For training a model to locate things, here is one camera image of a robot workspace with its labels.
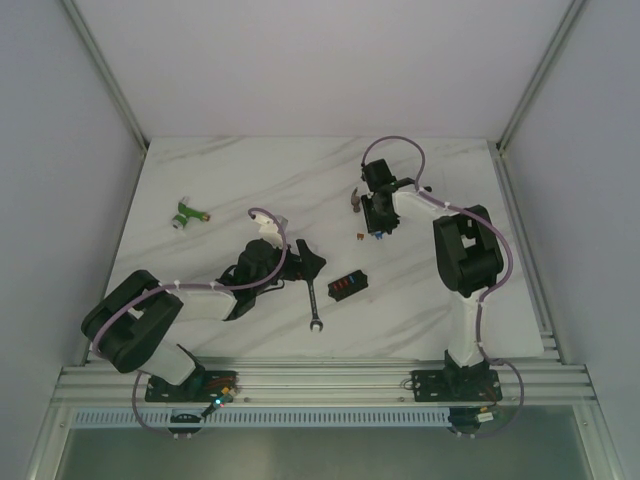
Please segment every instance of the wrench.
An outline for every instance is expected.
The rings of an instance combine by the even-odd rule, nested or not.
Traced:
[[[309,288],[309,300],[311,300],[311,323],[309,324],[309,329],[313,332],[313,327],[318,327],[318,332],[321,332],[324,325],[322,325],[322,320],[320,320],[318,316],[318,306],[316,305],[316,292],[313,288],[313,281],[308,281],[307,287]]]

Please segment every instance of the marble table surface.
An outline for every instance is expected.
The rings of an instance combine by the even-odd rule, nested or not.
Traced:
[[[258,225],[247,209],[259,206],[289,220],[288,243],[307,240],[327,259],[315,280],[322,333],[309,331],[304,282],[258,297],[256,307],[232,322],[207,316],[211,295],[181,294],[185,307],[167,339],[197,355],[228,357],[369,357],[438,360],[449,342],[450,292],[438,276],[432,224],[401,219],[392,235],[376,240],[349,202],[359,186],[368,138],[155,138],[137,187],[109,291],[131,272],[147,269],[161,282],[210,282],[236,263]],[[488,352],[500,357],[543,353],[539,328],[513,243],[487,144],[473,139],[416,139],[427,153],[422,184],[461,206],[482,204],[511,242],[512,280],[489,298],[484,322]],[[385,158],[398,177],[414,177],[419,156],[391,141],[369,160]],[[177,202],[211,214],[183,231],[171,227]],[[369,288],[336,303],[327,284],[354,270]]]

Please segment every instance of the green toy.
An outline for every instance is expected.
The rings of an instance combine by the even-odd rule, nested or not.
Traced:
[[[201,222],[208,222],[211,216],[208,213],[199,212],[193,208],[187,207],[189,203],[189,197],[184,197],[178,202],[178,214],[171,220],[173,228],[182,230],[187,226],[187,222],[190,218],[197,218]]]

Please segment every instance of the mounting plate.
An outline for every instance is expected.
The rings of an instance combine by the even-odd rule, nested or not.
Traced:
[[[498,372],[487,370],[473,380],[459,383],[456,389],[447,383],[443,370],[414,370],[411,372],[413,397],[420,403],[465,402],[493,403],[502,400]]]
[[[235,386],[238,380],[237,373],[233,370],[206,371],[202,374],[202,381],[195,393],[187,397],[181,387],[176,387],[165,382],[161,378],[151,377],[147,383],[147,392],[144,396],[149,403],[211,403],[217,397],[222,396],[222,389],[227,386]],[[227,381],[209,384],[216,380],[228,378]]]

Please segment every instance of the purple cable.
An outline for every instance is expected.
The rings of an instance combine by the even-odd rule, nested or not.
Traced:
[[[373,142],[371,145],[369,145],[369,147],[365,150],[364,155],[362,156],[362,163],[361,166],[364,167],[365,165],[365,161],[367,159],[367,155],[369,154],[369,152],[371,151],[371,149],[377,145],[380,142],[383,142],[385,140],[402,140],[405,141],[407,143],[410,143],[411,145],[413,145],[414,147],[416,147],[416,149],[418,149],[418,151],[420,152],[420,169],[418,170],[418,174],[416,175],[416,180],[415,180],[415,188],[416,188],[416,192],[426,201],[440,207],[440,208],[445,208],[445,209],[449,209],[449,210],[453,210],[454,212],[460,213],[462,215],[465,215],[466,217],[469,217],[475,221],[477,221],[478,223],[480,223],[481,225],[483,225],[484,227],[488,228],[500,241],[500,243],[502,244],[502,247],[504,248],[504,251],[507,255],[507,271],[505,272],[504,276],[500,279],[499,282],[497,282],[494,286],[492,286],[491,288],[488,288],[486,291],[484,291],[480,297],[478,298],[478,310],[476,313],[476,342],[478,343],[478,350],[480,351],[480,353],[482,354],[482,357],[487,361],[487,363],[489,363],[490,365],[494,365],[494,366],[502,366],[502,365],[506,365],[508,366],[511,370],[513,370],[513,373],[515,373],[516,377],[518,378],[518,385],[520,386],[520,401],[518,402],[518,407],[516,409],[516,412],[513,414],[513,416],[511,417],[511,419],[509,420],[509,422],[507,422],[506,424],[502,425],[501,427],[495,429],[492,432],[489,433],[481,433],[478,435],[469,435],[469,434],[463,434],[461,432],[459,432],[458,430],[456,430],[455,427],[453,427],[454,432],[458,435],[458,436],[464,436],[464,437],[468,437],[468,438],[488,438],[488,437],[493,437],[496,434],[500,433],[500,432],[504,432],[507,428],[510,428],[515,420],[518,418],[518,416],[520,415],[521,411],[522,411],[522,406],[524,405],[524,381],[522,380],[522,375],[520,374],[520,372],[518,371],[518,369],[516,368],[516,366],[509,362],[508,360],[504,360],[501,358],[496,358],[496,359],[492,359],[491,357],[489,357],[489,355],[487,354],[486,350],[484,349],[483,343],[482,343],[482,310],[483,310],[483,302],[484,300],[493,292],[495,292],[497,289],[499,289],[500,287],[502,287],[505,283],[507,283],[507,281],[509,280],[509,278],[511,278],[511,274],[513,273],[513,253],[511,252],[511,247],[509,247],[509,242],[507,242],[507,239],[504,237],[504,235],[502,235],[502,233],[500,233],[500,231],[493,226],[493,224],[491,224],[490,222],[488,222],[487,220],[485,220],[484,218],[476,215],[473,212],[470,212],[469,210],[466,210],[464,208],[461,207],[457,207],[455,205],[451,205],[451,204],[446,204],[445,202],[443,202],[442,200],[439,200],[431,195],[429,195],[424,189],[420,189],[420,177],[422,176],[422,172],[424,172],[426,163],[427,163],[427,156],[424,153],[424,150],[422,149],[422,147],[420,145],[418,145],[418,143],[416,143],[415,141],[411,140],[410,138],[407,137],[403,137],[400,135],[388,135],[386,137],[382,137],[379,138],[378,140],[376,140],[375,142]]]

